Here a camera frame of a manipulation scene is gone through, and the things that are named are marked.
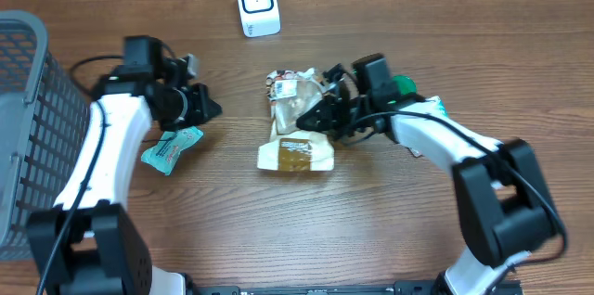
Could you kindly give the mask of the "mint green wipes pack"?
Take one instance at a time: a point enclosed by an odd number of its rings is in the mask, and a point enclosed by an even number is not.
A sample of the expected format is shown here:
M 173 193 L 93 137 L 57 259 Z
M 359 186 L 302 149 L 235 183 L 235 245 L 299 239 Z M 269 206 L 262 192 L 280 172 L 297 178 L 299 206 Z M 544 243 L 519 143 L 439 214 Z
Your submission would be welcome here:
M 192 148 L 203 137 L 203 131 L 197 127 L 189 127 L 177 132 L 164 132 L 156 145 L 146 149 L 141 161 L 157 171 L 170 175 L 181 153 Z

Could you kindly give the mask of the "white barcode scanner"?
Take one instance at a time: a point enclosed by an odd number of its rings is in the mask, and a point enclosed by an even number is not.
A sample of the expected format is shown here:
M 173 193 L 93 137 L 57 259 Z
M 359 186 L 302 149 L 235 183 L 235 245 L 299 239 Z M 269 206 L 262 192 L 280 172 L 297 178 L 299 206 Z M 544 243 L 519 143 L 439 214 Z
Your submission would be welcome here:
M 238 0 L 240 24 L 248 38 L 279 33 L 278 0 Z

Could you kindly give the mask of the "clear bag bread package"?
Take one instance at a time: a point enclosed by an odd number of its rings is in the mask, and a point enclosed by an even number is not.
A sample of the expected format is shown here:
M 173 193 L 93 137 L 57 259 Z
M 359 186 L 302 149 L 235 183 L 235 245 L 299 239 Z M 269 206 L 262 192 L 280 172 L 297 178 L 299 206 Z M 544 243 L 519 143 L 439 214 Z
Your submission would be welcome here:
M 276 70 L 265 79 L 270 104 L 269 142 L 258 148 L 257 168 L 279 172 L 328 172 L 334 169 L 334 147 L 319 132 L 297 127 L 297 119 L 312 109 L 327 89 L 321 74 Z

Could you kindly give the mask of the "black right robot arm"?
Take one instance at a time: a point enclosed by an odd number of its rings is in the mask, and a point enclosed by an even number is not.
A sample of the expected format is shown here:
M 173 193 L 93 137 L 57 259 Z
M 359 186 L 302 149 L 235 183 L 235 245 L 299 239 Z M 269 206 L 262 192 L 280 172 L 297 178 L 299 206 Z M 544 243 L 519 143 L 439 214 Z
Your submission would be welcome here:
M 386 135 L 452 178 L 465 249 L 433 281 L 397 281 L 396 294 L 520 294 L 508 274 L 554 237 L 556 253 L 568 247 L 567 231 L 531 146 L 501 142 L 454 122 L 436 99 L 421 96 L 407 78 L 391 74 L 381 53 L 363 57 L 347 71 L 325 71 L 329 88 L 296 121 L 299 129 L 335 141 L 355 133 Z

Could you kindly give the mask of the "teal tissue pack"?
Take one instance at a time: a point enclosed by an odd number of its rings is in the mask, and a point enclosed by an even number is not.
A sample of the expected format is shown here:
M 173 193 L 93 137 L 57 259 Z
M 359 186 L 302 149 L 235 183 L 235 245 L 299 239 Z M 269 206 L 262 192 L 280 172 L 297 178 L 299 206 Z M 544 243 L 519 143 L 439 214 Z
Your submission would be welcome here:
M 432 97 L 427 98 L 426 101 L 430 103 L 432 113 L 438 113 L 439 115 L 444 116 L 444 117 L 448 116 L 448 113 L 446 111 L 446 108 L 444 106 L 444 103 L 443 103 L 441 97 L 432 96 Z

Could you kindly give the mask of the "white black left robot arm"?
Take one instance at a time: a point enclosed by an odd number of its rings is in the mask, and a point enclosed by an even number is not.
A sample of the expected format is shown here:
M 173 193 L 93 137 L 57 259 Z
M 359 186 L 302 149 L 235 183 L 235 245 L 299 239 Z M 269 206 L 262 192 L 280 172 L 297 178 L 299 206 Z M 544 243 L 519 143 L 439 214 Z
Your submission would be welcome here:
M 51 209 L 34 212 L 26 235 L 39 294 L 197 294 L 184 273 L 155 266 L 127 212 L 136 157 L 156 122 L 170 139 L 221 115 L 197 82 L 198 59 L 164 41 L 128 36 L 119 65 L 82 92 L 90 123 L 71 176 Z

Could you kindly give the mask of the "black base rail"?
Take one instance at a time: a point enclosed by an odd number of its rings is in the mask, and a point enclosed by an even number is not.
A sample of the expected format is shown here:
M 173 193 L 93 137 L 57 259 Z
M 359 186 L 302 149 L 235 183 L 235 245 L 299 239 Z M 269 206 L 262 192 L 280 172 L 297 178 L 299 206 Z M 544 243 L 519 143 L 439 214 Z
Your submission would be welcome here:
M 194 287 L 199 295 L 433 295 L 449 294 L 434 280 L 396 281 L 391 285 L 309 286 L 240 288 L 238 286 Z

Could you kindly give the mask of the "orange tissue pack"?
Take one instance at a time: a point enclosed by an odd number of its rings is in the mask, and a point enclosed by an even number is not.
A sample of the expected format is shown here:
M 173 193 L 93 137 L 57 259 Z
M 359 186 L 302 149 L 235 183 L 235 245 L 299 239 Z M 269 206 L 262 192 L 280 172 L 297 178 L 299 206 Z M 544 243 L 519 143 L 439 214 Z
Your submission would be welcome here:
M 419 157 L 422 156 L 422 153 L 421 152 L 419 152 L 418 150 L 416 150 L 416 149 L 414 149 L 412 147 L 410 147 L 408 150 L 410 151 L 410 153 L 412 154 L 412 156 L 415 157 L 415 158 L 419 158 Z

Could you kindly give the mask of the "green lid clear jar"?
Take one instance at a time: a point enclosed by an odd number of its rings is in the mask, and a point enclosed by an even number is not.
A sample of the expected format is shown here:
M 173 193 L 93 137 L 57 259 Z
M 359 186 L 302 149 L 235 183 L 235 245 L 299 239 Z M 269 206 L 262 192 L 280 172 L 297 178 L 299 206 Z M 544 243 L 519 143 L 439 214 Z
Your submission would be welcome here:
M 401 96 L 417 93 L 416 83 L 410 77 L 406 75 L 395 75 L 393 81 Z

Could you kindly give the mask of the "dark grey mesh basket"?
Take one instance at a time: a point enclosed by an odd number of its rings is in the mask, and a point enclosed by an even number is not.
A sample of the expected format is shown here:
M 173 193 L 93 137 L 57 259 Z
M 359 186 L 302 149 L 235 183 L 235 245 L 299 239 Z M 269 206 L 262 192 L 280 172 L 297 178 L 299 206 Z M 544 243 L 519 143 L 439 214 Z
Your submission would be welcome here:
M 49 51 L 44 23 L 1 14 L 1 258 L 32 257 L 25 225 L 50 209 L 71 177 L 89 107 Z

